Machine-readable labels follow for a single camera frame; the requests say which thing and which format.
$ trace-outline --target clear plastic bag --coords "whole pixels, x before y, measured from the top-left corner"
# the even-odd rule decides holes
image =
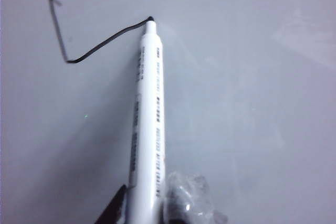
[[[204,176],[171,173],[166,188],[165,224],[227,224],[227,217],[214,209]]]

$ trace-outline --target white marker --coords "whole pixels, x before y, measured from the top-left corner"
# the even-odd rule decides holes
[[[132,135],[127,224],[158,224],[164,196],[164,94],[162,43],[154,20],[140,43]]]

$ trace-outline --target black line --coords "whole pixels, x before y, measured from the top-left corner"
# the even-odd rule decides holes
[[[59,28],[59,24],[58,24],[58,20],[56,17],[56,12],[55,12],[55,6],[54,3],[56,3],[57,5],[62,5],[62,3],[58,0],[49,0],[49,7],[50,7],[50,13],[51,13],[51,17],[53,18],[53,23],[54,23],[54,27],[55,27],[55,31],[56,31],[56,35],[57,35],[57,39],[58,39],[58,43],[59,43],[59,47],[61,49],[61,53],[63,56],[63,60],[66,63],[79,63],[83,60],[85,60],[86,58],[88,58],[91,54],[93,54],[94,52],[96,52],[97,50],[99,50],[100,48],[102,48],[103,46],[105,46],[107,43],[113,41],[114,39],[118,38],[120,35],[131,31],[133,29],[136,29],[140,26],[143,26],[144,24],[146,24],[147,21],[150,20],[154,20],[153,17],[148,17],[147,19],[145,19],[144,21],[141,21],[138,24],[135,24],[133,26],[127,27],[122,29],[121,31],[117,32],[116,34],[112,35],[111,37],[109,37],[108,39],[104,40],[102,43],[96,45],[95,47],[93,47],[90,51],[88,51],[86,54],[84,54],[83,56],[79,57],[78,59],[75,60],[69,60],[68,56],[67,56],[67,52],[65,50],[65,46],[64,46],[64,42],[62,39],[62,35],[61,35],[61,31]]]

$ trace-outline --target whiteboard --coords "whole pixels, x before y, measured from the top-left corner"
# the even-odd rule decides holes
[[[155,18],[167,173],[229,223],[336,219],[334,0],[60,1],[71,58]],[[127,183],[143,29],[66,65],[47,0],[1,4],[1,221],[94,223]]]

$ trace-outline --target dry erase marker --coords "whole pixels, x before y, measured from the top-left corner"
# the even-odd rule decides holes
[[[131,148],[127,224],[157,224],[164,196],[162,42],[150,18],[140,42]]]

